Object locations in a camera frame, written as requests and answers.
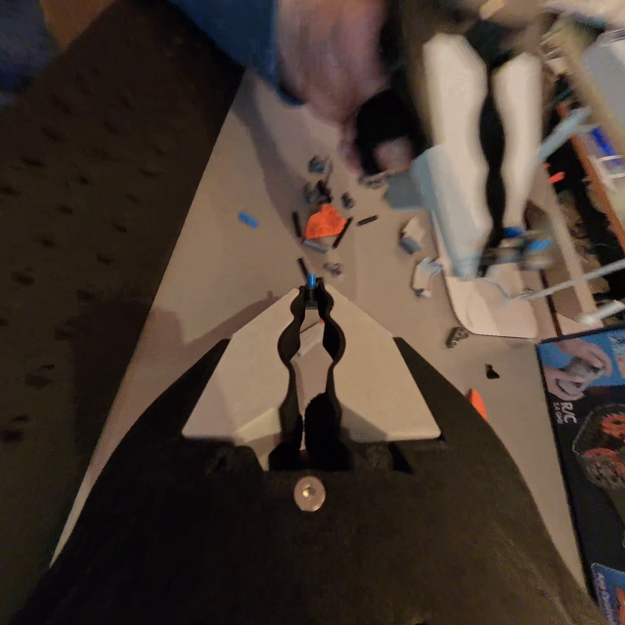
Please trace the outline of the orange connector with blue pins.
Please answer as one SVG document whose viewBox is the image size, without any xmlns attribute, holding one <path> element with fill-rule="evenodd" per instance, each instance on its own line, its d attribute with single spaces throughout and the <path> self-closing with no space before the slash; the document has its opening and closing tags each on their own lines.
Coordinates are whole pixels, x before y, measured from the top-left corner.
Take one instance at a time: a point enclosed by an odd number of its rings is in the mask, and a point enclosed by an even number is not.
<svg viewBox="0 0 625 625">
<path fill-rule="evenodd" d="M 541 271 L 553 263 L 553 238 L 548 229 L 507 227 L 502 237 L 496 232 L 482 252 L 478 275 L 485 277 L 491 267 L 513 265 L 521 271 Z"/>
</svg>

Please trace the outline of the person's left forearm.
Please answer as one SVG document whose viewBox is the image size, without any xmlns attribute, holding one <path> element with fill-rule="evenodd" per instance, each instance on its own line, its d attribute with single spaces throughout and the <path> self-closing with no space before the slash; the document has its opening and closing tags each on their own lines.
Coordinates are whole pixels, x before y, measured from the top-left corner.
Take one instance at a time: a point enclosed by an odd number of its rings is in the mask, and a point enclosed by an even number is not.
<svg viewBox="0 0 625 625">
<path fill-rule="evenodd" d="M 230 59 L 269 84 L 286 105 L 303 101 L 286 87 L 279 54 L 278 1 L 170 1 Z"/>
</svg>

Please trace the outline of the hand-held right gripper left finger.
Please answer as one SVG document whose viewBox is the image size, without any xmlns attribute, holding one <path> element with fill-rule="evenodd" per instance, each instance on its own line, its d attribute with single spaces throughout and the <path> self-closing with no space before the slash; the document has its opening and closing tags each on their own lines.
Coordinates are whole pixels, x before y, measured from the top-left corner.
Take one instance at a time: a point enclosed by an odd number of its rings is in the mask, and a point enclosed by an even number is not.
<svg viewBox="0 0 625 625">
<path fill-rule="evenodd" d="M 279 407 L 289 372 L 278 340 L 294 320 L 294 288 L 235 332 L 183 427 L 188 439 L 233 442 L 254 450 L 263 469 L 279 443 Z"/>
</svg>

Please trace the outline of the white book stand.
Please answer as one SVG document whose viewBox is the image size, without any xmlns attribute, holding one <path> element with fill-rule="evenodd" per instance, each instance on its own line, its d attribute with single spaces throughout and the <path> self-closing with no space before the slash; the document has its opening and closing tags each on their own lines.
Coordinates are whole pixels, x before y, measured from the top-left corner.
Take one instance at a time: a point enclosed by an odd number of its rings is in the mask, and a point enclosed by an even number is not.
<svg viewBox="0 0 625 625">
<path fill-rule="evenodd" d="M 464 35 L 449 34 L 436 34 L 434 36 L 464 37 Z M 493 76 L 496 71 L 486 70 L 488 90 L 479 122 L 480 144 L 488 165 L 486 204 L 492 219 L 491 232 L 486 239 L 484 248 L 494 232 L 500 238 L 504 229 L 505 191 L 501 178 L 504 132 L 493 96 Z M 549 156 L 548 151 L 555 152 L 556 149 L 561 147 L 565 140 L 571 137 L 574 129 L 575 126 L 565 126 L 563 130 L 554 131 L 548 139 L 541 142 L 538 153 L 539 168 L 536 172 L 535 183 L 531 192 L 535 189 L 536 181 L 540 177 L 546 177 L 545 174 L 539 174 L 539 170 L 543 169 L 543 163 Z M 437 226 L 436 229 L 439 235 L 439 242 L 442 244 L 442 238 Z M 452 309 L 464 328 L 469 332 L 480 335 L 523 339 L 536 337 L 537 325 L 531 305 L 526 296 L 520 291 L 522 286 L 521 270 L 513 265 L 503 265 L 491 267 L 485 277 L 480 277 L 477 273 L 475 279 L 460 279 L 451 272 L 451 266 L 443 244 L 442 249 L 444 251 L 443 266 L 445 279 L 449 289 Z"/>
</svg>

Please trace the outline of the grey curved panel piece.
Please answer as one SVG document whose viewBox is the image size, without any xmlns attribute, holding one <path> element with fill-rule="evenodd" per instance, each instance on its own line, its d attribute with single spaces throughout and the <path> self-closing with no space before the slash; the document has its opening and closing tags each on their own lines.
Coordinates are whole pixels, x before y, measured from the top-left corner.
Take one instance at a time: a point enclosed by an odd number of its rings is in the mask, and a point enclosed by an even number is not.
<svg viewBox="0 0 625 625">
<path fill-rule="evenodd" d="M 436 259 L 426 257 L 419 261 L 412 274 L 411 289 L 419 298 L 431 297 L 431 281 L 440 274 L 443 265 Z"/>
</svg>

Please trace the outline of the person's left hand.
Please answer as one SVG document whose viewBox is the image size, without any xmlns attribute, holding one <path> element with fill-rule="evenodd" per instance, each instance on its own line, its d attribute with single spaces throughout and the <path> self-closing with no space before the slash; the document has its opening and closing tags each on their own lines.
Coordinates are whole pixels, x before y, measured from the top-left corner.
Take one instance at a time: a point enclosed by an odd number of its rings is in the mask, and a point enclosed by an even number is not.
<svg viewBox="0 0 625 625">
<path fill-rule="evenodd" d="M 360 171 L 355 117 L 389 76 L 379 39 L 387 1 L 279 1 L 277 37 L 285 89 L 340 131 L 340 154 Z"/>
</svg>

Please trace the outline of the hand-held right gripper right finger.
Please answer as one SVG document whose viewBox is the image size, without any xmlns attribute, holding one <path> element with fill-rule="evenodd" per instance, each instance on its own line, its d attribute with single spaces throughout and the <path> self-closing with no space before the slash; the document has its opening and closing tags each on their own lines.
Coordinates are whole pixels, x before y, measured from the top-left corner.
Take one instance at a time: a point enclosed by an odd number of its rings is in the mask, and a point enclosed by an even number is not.
<svg viewBox="0 0 625 625">
<path fill-rule="evenodd" d="M 332 285 L 319 287 L 326 393 L 354 442 L 434 441 L 440 428 L 394 337 Z"/>
</svg>

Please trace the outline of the blue toy cardboard box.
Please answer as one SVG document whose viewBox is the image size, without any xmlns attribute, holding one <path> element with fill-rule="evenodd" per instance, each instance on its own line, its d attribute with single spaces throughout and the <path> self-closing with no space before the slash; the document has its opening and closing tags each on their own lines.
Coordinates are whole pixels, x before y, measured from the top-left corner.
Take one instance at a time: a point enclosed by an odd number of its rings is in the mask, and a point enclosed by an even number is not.
<svg viewBox="0 0 625 625">
<path fill-rule="evenodd" d="M 591 596 L 624 624 L 624 325 L 535 348 Z"/>
</svg>

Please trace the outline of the scattered small black grey pieces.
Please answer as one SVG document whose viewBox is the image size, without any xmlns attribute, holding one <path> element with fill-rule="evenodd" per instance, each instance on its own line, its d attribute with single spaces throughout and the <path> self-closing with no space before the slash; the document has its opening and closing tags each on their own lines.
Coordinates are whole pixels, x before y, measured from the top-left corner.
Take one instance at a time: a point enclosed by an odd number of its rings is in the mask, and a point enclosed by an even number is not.
<svg viewBox="0 0 625 625">
<path fill-rule="evenodd" d="M 341 277 L 344 274 L 344 268 L 339 250 L 347 239 L 348 233 L 379 220 L 379 215 L 357 218 L 353 214 L 355 198 L 350 192 L 345 191 L 337 198 L 335 197 L 330 184 L 333 170 L 333 162 L 329 157 L 313 156 L 308 162 L 309 180 L 302 188 L 303 207 L 291 211 L 294 236 L 302 249 L 297 263 L 304 282 L 308 273 L 316 273 L 318 279 Z M 322 204 L 332 205 L 347 219 L 345 228 L 336 237 L 306 240 L 304 229 L 308 218 Z"/>
</svg>

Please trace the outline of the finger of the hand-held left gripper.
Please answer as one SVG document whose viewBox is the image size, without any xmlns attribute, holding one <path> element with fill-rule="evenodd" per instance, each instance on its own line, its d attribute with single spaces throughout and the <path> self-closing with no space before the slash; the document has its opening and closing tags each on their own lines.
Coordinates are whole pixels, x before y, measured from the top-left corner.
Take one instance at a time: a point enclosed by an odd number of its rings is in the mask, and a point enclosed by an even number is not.
<svg viewBox="0 0 625 625">
<path fill-rule="evenodd" d="M 503 227 L 521 228 L 539 168 L 543 103 L 539 59 L 524 52 L 504 63 L 494 73 L 493 96 L 504 132 Z"/>
<path fill-rule="evenodd" d="M 475 279 L 493 223 L 479 138 L 486 66 L 463 36 L 434 36 L 423 55 L 433 146 L 388 179 L 386 202 L 396 211 L 428 210 L 451 272 Z"/>
</svg>

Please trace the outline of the grey block piece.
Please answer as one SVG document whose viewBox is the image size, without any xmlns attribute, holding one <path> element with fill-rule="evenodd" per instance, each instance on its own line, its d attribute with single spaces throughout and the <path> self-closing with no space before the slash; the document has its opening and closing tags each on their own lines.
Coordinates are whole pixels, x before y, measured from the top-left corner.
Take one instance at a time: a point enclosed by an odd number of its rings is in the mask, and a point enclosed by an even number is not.
<svg viewBox="0 0 625 625">
<path fill-rule="evenodd" d="M 399 234 L 399 246 L 407 254 L 418 254 L 423 250 L 426 232 L 418 217 L 410 218 Z"/>
</svg>

